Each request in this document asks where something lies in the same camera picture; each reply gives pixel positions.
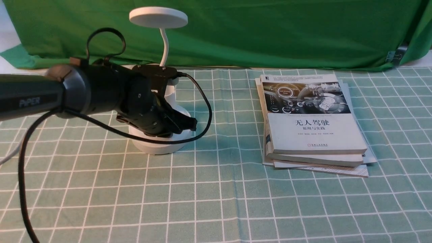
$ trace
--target lamp head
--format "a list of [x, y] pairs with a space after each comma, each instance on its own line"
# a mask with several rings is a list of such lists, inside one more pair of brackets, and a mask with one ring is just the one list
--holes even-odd
[[175, 29], [187, 25], [187, 15], [165, 7], [141, 7], [129, 13], [129, 20], [139, 26], [159, 29]]

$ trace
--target publisher logo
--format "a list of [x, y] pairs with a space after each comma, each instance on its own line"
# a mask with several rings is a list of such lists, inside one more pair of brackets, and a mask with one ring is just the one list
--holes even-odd
[[308, 144], [308, 147], [328, 147], [327, 144]]

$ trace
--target book cover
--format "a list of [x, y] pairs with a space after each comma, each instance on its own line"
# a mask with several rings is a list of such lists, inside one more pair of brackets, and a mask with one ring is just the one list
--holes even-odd
[[362, 154], [367, 146], [334, 74], [261, 75], [276, 154]]

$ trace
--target grid pattern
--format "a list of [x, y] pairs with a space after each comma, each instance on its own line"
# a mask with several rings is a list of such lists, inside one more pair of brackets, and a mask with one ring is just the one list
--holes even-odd
[[[432, 70], [336, 71], [379, 162], [353, 178], [262, 163], [254, 78], [327, 70], [184, 70], [213, 106], [213, 125], [170, 155], [149, 156], [86, 121], [49, 118], [26, 161], [29, 213], [41, 242], [429, 242], [432, 238]], [[182, 79], [177, 100], [206, 105]], [[123, 131], [113, 113], [94, 118]], [[0, 123], [0, 157], [36, 116]], [[17, 160], [0, 167], [0, 242], [30, 242], [19, 211]]]

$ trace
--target book title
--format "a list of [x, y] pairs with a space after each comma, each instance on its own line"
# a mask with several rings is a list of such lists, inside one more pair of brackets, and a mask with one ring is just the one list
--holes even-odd
[[325, 130], [330, 124], [328, 120], [296, 120], [295, 125], [303, 127], [303, 130]]

